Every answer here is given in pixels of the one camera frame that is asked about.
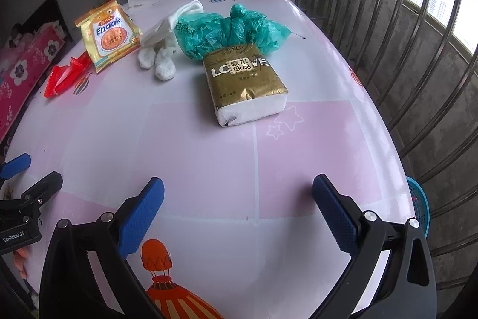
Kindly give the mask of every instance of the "white flower print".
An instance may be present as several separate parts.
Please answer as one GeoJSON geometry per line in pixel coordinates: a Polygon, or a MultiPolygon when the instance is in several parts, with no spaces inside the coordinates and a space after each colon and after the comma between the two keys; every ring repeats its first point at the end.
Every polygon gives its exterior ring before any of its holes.
{"type": "Polygon", "coordinates": [[[11,98],[11,88],[6,80],[0,84],[0,99],[1,98],[11,98]]]}
{"type": "Polygon", "coordinates": [[[44,64],[47,62],[47,55],[45,55],[42,51],[39,50],[39,48],[34,48],[33,50],[33,62],[34,63],[38,63],[40,62],[40,64],[44,64]]]}
{"type": "Polygon", "coordinates": [[[12,119],[13,119],[13,111],[11,109],[11,105],[8,105],[7,121],[11,122],[12,119]]]}
{"type": "Polygon", "coordinates": [[[58,52],[59,47],[60,43],[58,41],[53,41],[52,39],[48,41],[48,44],[46,44],[46,48],[44,49],[43,53],[46,57],[48,57],[49,61],[53,60],[56,53],[58,52]]]}
{"type": "Polygon", "coordinates": [[[19,86],[28,77],[27,60],[18,61],[10,72],[10,77],[16,86],[19,86]]]}

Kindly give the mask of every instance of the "teal plastic bag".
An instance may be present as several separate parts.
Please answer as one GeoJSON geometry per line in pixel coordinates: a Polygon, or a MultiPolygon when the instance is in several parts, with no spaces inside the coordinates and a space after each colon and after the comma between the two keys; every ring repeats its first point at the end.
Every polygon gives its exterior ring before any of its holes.
{"type": "Polygon", "coordinates": [[[262,54],[268,54],[277,50],[291,31],[262,13],[235,4],[226,18],[220,14],[181,16],[174,33],[188,57],[202,60],[216,49],[246,43],[256,44],[262,54]]]}

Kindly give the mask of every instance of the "red bag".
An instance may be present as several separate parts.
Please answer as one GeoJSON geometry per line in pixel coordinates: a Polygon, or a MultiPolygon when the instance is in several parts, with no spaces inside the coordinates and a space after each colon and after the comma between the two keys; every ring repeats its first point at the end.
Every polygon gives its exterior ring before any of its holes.
{"type": "Polygon", "coordinates": [[[45,98],[51,98],[55,95],[65,92],[75,83],[77,78],[88,68],[90,64],[90,57],[85,51],[77,59],[71,57],[70,65],[64,65],[63,67],[55,65],[46,83],[43,96],[45,98]]]}

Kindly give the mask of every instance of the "blue gripper pad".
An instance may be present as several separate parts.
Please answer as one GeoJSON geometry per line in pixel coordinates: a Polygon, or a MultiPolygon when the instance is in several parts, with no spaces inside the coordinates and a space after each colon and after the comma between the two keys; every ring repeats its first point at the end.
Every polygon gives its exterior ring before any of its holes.
{"type": "Polygon", "coordinates": [[[353,257],[358,251],[357,226],[327,176],[321,174],[314,179],[312,194],[340,250],[353,257]]]}
{"type": "Polygon", "coordinates": [[[130,215],[120,226],[118,251],[123,259],[135,253],[164,200],[164,184],[154,177],[140,194],[130,215]]]}
{"type": "Polygon", "coordinates": [[[0,167],[0,179],[9,180],[16,174],[27,169],[32,163],[32,159],[26,153],[14,158],[0,167]]]}

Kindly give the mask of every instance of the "table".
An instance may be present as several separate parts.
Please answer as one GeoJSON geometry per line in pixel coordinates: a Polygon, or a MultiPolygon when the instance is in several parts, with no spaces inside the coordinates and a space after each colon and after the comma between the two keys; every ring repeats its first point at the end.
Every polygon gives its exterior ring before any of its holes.
{"type": "MultiPolygon", "coordinates": [[[[191,0],[148,0],[127,13],[143,31],[191,0]]],[[[153,176],[166,188],[145,239],[173,260],[173,282],[228,319],[308,318],[350,259],[311,197],[325,173],[345,195],[383,220],[414,215],[402,165],[373,102],[326,36],[289,0],[200,0],[224,16],[234,3],[265,13],[295,34],[267,56],[289,90],[286,110],[221,128],[202,64],[176,52],[176,77],[160,82],[133,52],[52,100],[30,104],[7,160],[28,153],[14,197],[55,170],[61,191],[42,208],[43,238],[32,245],[28,281],[39,289],[56,222],[96,220],[137,195],[153,176]]],[[[84,51],[78,43],[62,60],[84,51]]],[[[382,254],[357,309],[369,304],[382,254]]],[[[106,302],[118,303],[91,256],[106,302]]],[[[140,253],[131,268],[147,289],[140,253]]]]}

